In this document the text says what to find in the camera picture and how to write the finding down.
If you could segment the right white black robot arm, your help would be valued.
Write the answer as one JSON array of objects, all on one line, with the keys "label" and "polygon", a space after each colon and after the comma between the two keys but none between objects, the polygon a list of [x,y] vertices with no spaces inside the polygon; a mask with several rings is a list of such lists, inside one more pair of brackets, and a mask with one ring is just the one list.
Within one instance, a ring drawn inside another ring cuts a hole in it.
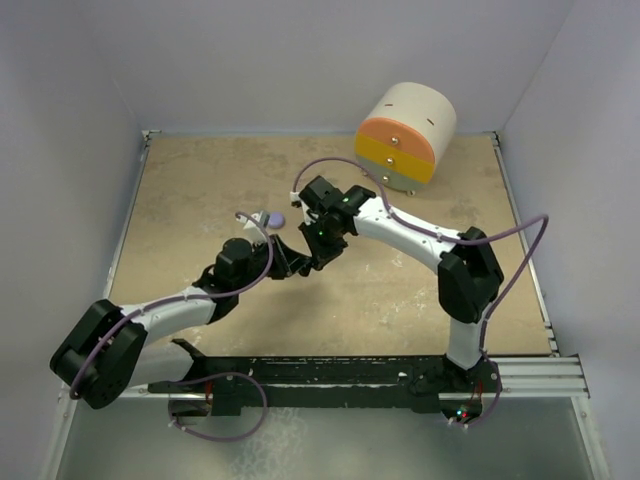
[{"label": "right white black robot arm", "polygon": [[320,271],[339,257],[350,234],[380,241],[432,271],[439,304],[450,317],[446,383],[467,391],[479,381],[483,323],[504,280],[481,230],[437,227],[390,206],[369,189],[354,185],[342,192],[321,176],[292,191],[290,200],[303,211],[299,230],[313,269]]}]

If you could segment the purple earbud charging case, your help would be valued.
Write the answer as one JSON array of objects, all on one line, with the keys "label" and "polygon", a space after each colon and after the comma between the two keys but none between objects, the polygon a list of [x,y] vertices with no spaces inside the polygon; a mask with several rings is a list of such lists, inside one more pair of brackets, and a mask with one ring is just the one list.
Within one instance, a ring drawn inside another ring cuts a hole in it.
[{"label": "purple earbud charging case", "polygon": [[268,221],[268,226],[271,229],[281,229],[285,226],[286,224],[286,219],[284,217],[284,215],[280,212],[273,212],[270,217],[269,217],[269,221]]}]

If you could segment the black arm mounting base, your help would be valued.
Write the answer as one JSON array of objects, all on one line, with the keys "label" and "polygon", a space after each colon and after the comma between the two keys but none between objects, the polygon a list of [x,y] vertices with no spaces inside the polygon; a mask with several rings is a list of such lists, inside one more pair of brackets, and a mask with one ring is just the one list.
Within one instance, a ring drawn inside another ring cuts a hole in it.
[{"label": "black arm mounting base", "polygon": [[443,355],[207,356],[185,340],[192,365],[178,379],[151,383],[153,393],[204,395],[214,416],[244,407],[407,409],[471,421],[502,392],[496,363],[464,370]]}]

